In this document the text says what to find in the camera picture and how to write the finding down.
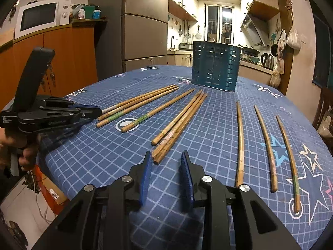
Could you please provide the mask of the person's left hand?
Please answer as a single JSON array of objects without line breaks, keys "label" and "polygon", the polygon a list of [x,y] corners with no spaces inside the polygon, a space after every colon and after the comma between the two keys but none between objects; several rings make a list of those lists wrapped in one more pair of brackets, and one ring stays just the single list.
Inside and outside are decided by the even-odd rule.
[{"label": "person's left hand", "polygon": [[28,141],[22,133],[1,128],[1,170],[10,166],[10,148],[22,149],[22,155],[18,159],[19,165],[22,171],[32,170],[36,164],[39,140],[37,137],[35,141]]}]

